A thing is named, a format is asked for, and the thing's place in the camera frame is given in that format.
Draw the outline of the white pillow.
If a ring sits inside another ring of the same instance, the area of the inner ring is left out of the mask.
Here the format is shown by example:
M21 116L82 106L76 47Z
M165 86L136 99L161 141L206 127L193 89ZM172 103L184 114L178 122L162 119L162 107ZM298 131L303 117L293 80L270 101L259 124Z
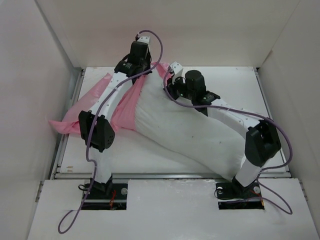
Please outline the white pillow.
M163 90L163 78L155 70L140 91L135 129L166 149L208 167L226 180L240 170L245 141L222 122L171 101Z

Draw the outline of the pink satin pillowcase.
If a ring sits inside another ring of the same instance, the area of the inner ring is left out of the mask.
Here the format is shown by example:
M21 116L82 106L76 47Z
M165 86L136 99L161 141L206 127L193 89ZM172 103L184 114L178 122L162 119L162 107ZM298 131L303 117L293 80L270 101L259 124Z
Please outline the pink satin pillowcase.
M139 134L165 145L170 134L177 132L169 120L172 116L182 116L179 106L171 102L163 89L169 63L161 62L154 66L153 73L141 76L124 94L116 106L110 125L115 132L120 129L136 131ZM65 114L62 121L51 120L50 125L60 134L80 135L79 114L87 112L94 104L100 104L100 97L113 79L112 73L102 77Z

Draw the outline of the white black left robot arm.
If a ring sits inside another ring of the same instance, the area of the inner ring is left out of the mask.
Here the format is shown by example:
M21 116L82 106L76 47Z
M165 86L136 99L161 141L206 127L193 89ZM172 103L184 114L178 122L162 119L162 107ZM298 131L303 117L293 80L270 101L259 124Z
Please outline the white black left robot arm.
M112 194L112 174L105 160L90 159L89 150L93 148L103 153L111 147L115 139L115 130L111 126L112 115L125 93L141 75L148 74L150 68L149 38L141 37L132 42L129 54L116 65L109 84L96 103L78 115L80 135L86 145L86 160L94 164L89 183L90 193L100 198L104 199ZM98 171L100 164L107 169L106 173Z

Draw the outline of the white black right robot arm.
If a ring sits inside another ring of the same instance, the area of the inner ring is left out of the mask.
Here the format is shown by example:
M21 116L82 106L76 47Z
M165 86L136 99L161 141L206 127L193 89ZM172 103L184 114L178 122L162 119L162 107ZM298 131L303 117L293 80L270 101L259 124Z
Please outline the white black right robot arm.
M263 166L282 148L277 128L270 119L233 109L219 95L208 91L204 76L198 70L189 70L182 76L181 72L169 69L164 75L163 86L172 101L189 100L190 109L220 121L243 137L245 161L232 178L231 190L237 197L245 196Z

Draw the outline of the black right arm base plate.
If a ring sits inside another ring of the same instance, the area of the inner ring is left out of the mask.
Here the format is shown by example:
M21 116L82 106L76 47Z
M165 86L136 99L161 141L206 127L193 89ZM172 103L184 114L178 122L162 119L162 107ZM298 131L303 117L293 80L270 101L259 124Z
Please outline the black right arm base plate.
M257 182L245 188L238 188L231 182L215 184L215 197L219 210L264 210L261 189Z

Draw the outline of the aluminium front table rail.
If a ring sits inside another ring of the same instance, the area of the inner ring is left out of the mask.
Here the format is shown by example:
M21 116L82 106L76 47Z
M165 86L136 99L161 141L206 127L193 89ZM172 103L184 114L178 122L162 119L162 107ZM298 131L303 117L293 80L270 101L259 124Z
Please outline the aluminium front table rail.
M91 173L53 173L50 180L78 180L89 179ZM215 173L200 173L200 174L182 174L182 173L113 173L113 179L222 179L221 176ZM264 172L260 175L261 178L291 178L290 172Z

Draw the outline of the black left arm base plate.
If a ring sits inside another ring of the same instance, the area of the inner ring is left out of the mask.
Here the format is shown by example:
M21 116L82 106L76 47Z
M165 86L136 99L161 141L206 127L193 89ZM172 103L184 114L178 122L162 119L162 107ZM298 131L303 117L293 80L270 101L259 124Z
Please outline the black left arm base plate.
M127 209L128 184L113 183L107 192L92 188L81 210L119 211Z

